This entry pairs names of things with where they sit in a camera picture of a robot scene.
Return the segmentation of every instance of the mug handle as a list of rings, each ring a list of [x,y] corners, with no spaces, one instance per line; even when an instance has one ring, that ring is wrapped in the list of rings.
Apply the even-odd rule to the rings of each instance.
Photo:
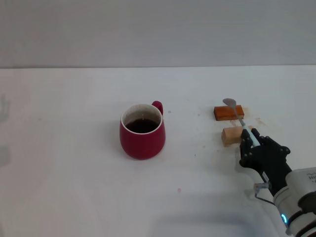
[[[153,106],[155,106],[157,109],[159,109],[161,115],[163,115],[163,107],[162,107],[162,103],[160,101],[154,101],[152,103]]]

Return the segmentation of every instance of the spoon handle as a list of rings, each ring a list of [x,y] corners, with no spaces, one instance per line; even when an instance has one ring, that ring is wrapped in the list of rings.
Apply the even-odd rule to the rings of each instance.
[[[243,129],[246,129],[247,132],[250,135],[250,139],[252,140],[252,146],[257,147],[260,146],[260,143],[258,142],[257,138],[252,134],[248,126],[242,126]]]
[[[234,109],[235,115],[236,115],[237,119],[239,120],[241,126],[243,126],[243,127],[246,126],[244,121],[242,121],[242,119],[238,116],[237,111],[236,111],[236,107],[233,107],[233,109]]]

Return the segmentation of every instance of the red mug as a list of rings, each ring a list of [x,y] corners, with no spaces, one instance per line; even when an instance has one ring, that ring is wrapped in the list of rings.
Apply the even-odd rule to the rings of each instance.
[[[163,107],[159,101],[154,101],[151,105],[133,105],[122,114],[119,139],[128,155],[136,159],[149,159],[162,150],[166,139],[162,114]],[[138,119],[149,119],[159,125],[146,133],[133,132],[126,127]]]

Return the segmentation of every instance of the blue light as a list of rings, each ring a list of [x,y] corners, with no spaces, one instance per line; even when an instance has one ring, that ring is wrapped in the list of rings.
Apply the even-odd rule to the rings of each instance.
[[[287,223],[287,218],[284,214],[281,215],[282,219],[283,219],[283,222],[286,224]]]

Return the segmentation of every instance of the mug rim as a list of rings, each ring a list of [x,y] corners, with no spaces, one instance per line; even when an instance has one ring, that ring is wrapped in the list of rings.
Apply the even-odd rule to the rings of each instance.
[[[144,106],[154,107],[154,108],[159,112],[159,115],[160,115],[160,123],[159,123],[158,127],[156,127],[153,131],[146,132],[146,133],[138,133],[138,132],[133,132],[133,131],[129,130],[129,129],[125,126],[125,124],[123,123],[123,116],[125,115],[125,113],[126,113],[130,108],[132,108],[133,106],[136,106],[136,105],[144,105]],[[127,131],[129,131],[129,132],[131,132],[131,133],[134,133],[134,134],[137,134],[137,135],[146,135],[146,134],[150,134],[150,133],[153,133],[153,132],[155,132],[156,130],[158,130],[158,129],[161,127],[162,121],[163,121],[163,117],[162,117],[162,114],[161,114],[160,110],[159,110],[156,106],[149,105],[149,104],[136,104],[136,105],[130,106],[128,109],[126,109],[126,110],[123,112],[122,116],[120,117],[120,122],[121,122],[121,124],[123,125],[123,127],[124,127]]]

